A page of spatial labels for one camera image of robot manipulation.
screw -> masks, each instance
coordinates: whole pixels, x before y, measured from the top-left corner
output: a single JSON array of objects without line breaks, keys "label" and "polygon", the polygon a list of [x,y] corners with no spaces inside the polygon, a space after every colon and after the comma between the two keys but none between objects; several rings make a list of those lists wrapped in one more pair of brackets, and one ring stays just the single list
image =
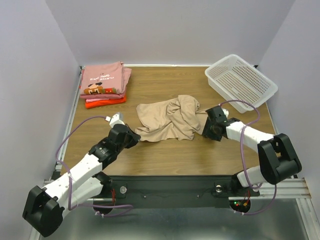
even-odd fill
[{"label": "screw", "polygon": [[127,188],[125,186],[120,187],[120,193],[125,194],[127,192]]},{"label": "screw", "polygon": [[220,186],[220,185],[215,186],[215,191],[216,191],[218,194],[221,193],[221,192],[222,192],[222,186]]}]

gray wall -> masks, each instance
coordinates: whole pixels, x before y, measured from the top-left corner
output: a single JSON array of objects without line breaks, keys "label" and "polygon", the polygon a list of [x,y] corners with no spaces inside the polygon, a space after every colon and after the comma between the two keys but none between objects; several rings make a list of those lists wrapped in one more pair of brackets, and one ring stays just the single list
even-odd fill
[{"label": "gray wall", "polygon": [[279,132],[290,136],[320,216],[320,1],[296,0],[260,70],[278,85],[268,101]]},{"label": "gray wall", "polygon": [[261,61],[294,0],[46,0],[81,65]]},{"label": "gray wall", "polygon": [[29,239],[29,190],[53,171],[79,65],[44,0],[0,7],[0,238]]}]

cartoon print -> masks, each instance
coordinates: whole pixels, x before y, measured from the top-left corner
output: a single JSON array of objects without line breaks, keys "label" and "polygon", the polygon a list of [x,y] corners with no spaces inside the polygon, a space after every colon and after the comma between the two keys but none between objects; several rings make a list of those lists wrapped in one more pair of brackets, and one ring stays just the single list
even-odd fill
[{"label": "cartoon print", "polygon": [[97,82],[95,84],[88,85],[88,88],[84,89],[84,94],[92,95],[92,94],[105,94],[106,91],[102,85],[102,82]]},{"label": "cartoon print", "polygon": [[97,82],[94,84],[88,85],[88,88],[83,90],[83,93],[86,95],[92,94],[117,94],[117,91],[114,87],[112,88],[104,88],[102,82]]},{"label": "cartoon print", "polygon": [[117,94],[117,91],[114,87],[113,88],[105,88],[104,90],[105,90],[106,94]]}]

white plastic basket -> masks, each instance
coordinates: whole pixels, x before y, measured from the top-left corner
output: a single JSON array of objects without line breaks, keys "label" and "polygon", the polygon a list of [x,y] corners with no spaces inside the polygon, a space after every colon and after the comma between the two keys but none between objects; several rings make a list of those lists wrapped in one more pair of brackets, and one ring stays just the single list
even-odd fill
[{"label": "white plastic basket", "polygon": [[[225,100],[243,100],[256,108],[265,103],[278,90],[269,78],[241,57],[231,54],[205,70],[209,85]],[[252,111],[241,102],[230,102],[240,113]]]}]

wooden table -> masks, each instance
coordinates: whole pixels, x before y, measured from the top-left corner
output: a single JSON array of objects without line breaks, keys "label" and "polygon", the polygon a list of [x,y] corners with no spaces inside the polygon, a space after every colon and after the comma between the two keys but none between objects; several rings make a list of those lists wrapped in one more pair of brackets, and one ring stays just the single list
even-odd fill
[{"label": "wooden table", "polygon": [[[134,67],[127,86],[127,102],[116,105],[85,108],[80,99],[76,108],[73,126],[96,115],[124,114],[124,121],[132,129],[141,127],[136,107],[191,95],[200,102],[201,109],[212,108],[224,99],[208,85],[205,67]],[[239,113],[231,105],[229,118],[238,118],[244,123],[254,120],[254,111]],[[252,127],[274,134],[266,104],[260,106],[260,121]],[[89,149],[106,137],[110,126],[102,118],[92,119],[81,126],[69,139],[64,161],[73,167]],[[248,168],[259,164],[258,155],[251,149],[244,150]],[[242,170],[240,144],[223,138],[221,142],[195,134],[195,138],[179,141],[167,139],[160,142],[139,142],[125,149],[118,159],[104,172],[108,175],[232,175]]]}]

